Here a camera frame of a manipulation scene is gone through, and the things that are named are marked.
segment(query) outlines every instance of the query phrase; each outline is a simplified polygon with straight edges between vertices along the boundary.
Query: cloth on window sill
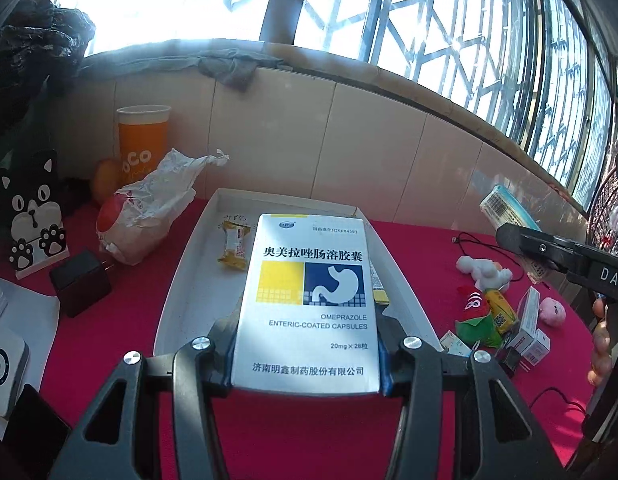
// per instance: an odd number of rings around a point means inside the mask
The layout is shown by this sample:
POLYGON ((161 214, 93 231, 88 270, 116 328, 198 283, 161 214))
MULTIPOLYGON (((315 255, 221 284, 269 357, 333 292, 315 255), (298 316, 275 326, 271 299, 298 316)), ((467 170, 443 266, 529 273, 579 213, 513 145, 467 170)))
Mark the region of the cloth on window sill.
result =
POLYGON ((245 91, 257 67, 282 68, 284 60, 258 52, 237 48, 203 50, 187 56, 164 56, 146 59, 124 59, 116 52, 86 57, 78 76, 90 79, 108 79, 137 72, 183 70, 197 66, 200 73, 220 81, 223 85, 245 91))

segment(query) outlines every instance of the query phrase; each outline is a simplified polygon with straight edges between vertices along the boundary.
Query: cup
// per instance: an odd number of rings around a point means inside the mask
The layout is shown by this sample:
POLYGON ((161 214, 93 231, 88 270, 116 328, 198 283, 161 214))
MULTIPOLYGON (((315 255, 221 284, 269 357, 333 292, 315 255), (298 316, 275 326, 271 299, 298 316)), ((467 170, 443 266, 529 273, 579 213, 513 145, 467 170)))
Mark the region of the cup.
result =
POLYGON ((140 105, 116 111, 123 184, 144 179, 163 160, 170 110, 165 105, 140 105))

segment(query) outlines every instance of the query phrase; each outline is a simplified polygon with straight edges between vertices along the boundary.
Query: black cable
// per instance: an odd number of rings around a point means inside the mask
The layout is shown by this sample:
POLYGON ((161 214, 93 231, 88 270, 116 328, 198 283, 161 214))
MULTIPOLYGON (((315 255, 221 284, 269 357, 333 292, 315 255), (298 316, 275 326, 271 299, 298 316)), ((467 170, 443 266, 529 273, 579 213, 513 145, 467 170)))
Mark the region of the black cable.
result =
POLYGON ((578 402, 573 402, 572 400, 567 399, 567 396, 563 394, 559 389, 555 388, 554 386, 549 386, 548 388, 543 389, 539 394, 537 394, 537 396, 535 396, 535 399, 532 400, 531 403, 529 404, 529 409, 530 410, 533 409, 534 404, 537 402, 537 400, 547 392, 556 392, 559 396, 562 397, 562 400, 564 400, 564 402, 566 402, 569 406, 573 406, 574 408, 577 408, 580 413, 582 413, 583 415, 586 415, 586 410, 585 408, 583 408, 582 404, 578 402))
POLYGON ((455 243, 458 244, 458 247, 460 247, 460 250, 462 251, 462 254, 464 256, 469 256, 469 254, 466 253, 466 251, 464 250, 463 247, 463 242, 468 243, 468 244, 476 244, 476 245, 481 245, 483 247, 488 247, 489 249, 496 251, 498 254, 501 254, 502 256, 504 256, 505 258, 508 258, 510 261, 512 261, 513 263, 515 263, 518 267, 520 267, 520 269, 522 270, 522 275, 519 278, 516 279, 511 279, 512 282, 519 282, 520 280, 522 280, 524 278, 524 276, 526 275, 526 272, 524 272, 524 269, 522 268, 522 265, 520 265, 520 262, 518 262, 515 258, 513 258, 512 256, 509 256, 508 254, 506 254, 503 251, 507 251, 506 249, 502 249, 501 247, 497 246, 497 245, 493 245, 493 244, 488 244, 486 242, 483 242, 481 240, 479 240, 475 235, 472 235, 471 233, 467 233, 465 231, 460 231, 457 235, 457 237, 455 237, 455 243), (465 239, 462 240, 461 236, 462 235, 466 235, 469 236, 473 239, 465 239))

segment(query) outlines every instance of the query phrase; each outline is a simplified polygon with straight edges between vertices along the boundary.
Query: pink tablecloth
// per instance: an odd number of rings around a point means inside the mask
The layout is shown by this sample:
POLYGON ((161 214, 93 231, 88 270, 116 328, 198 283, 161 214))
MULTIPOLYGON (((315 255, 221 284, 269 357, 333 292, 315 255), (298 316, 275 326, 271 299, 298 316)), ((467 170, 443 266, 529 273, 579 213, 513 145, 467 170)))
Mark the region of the pink tablecloth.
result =
MULTIPOLYGON (((69 423, 80 418, 113 367, 129 350, 152 354, 155 331, 180 255, 205 202, 194 201, 174 222, 169 237, 140 265, 110 270, 112 293, 79 316, 62 317, 42 381, 41 393, 69 423)), ((97 250, 94 225, 97 209, 85 206, 65 222, 72 254, 97 250)), ((422 303, 438 336, 453 330, 460 309, 457 285, 470 283, 455 269, 460 256, 452 232, 387 222, 372 222, 422 303)), ((466 245, 473 257, 498 259, 491 250, 466 245)), ((508 260, 500 258, 506 267, 508 260)), ((520 272, 512 269, 514 275, 520 272)), ((13 271, 0 264, 0 276, 13 271)), ((37 272, 20 284, 53 294, 48 273, 37 272)), ((513 283, 506 294, 517 304, 530 283, 513 283)), ((542 298, 560 299, 539 285, 542 298)), ((550 354, 530 373, 514 378, 522 396, 531 401, 547 386, 556 386, 571 400, 585 404, 591 394, 586 382, 592 350, 586 327, 567 307, 564 327, 543 326, 551 338, 550 354)), ((379 480, 387 469, 400 401, 381 396, 350 399, 300 399, 234 390, 214 401, 218 432, 230 476, 234 480, 379 480)), ((582 416, 559 396, 546 394, 534 413, 558 456, 566 463, 578 443, 582 416)), ((163 478, 177 478, 171 439, 170 398, 161 398, 161 460, 163 478)), ((452 476, 454 450, 453 394, 445 394, 439 479, 452 476)))

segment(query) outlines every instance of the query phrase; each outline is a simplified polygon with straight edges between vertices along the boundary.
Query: black phone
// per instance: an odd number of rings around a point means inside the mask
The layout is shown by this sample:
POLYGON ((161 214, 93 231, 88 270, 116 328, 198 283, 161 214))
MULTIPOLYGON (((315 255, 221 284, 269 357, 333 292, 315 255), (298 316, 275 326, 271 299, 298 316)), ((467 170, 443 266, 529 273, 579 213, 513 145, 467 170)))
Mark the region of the black phone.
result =
POLYGON ((9 417, 3 445, 31 480, 45 480, 71 429, 30 384, 9 417))

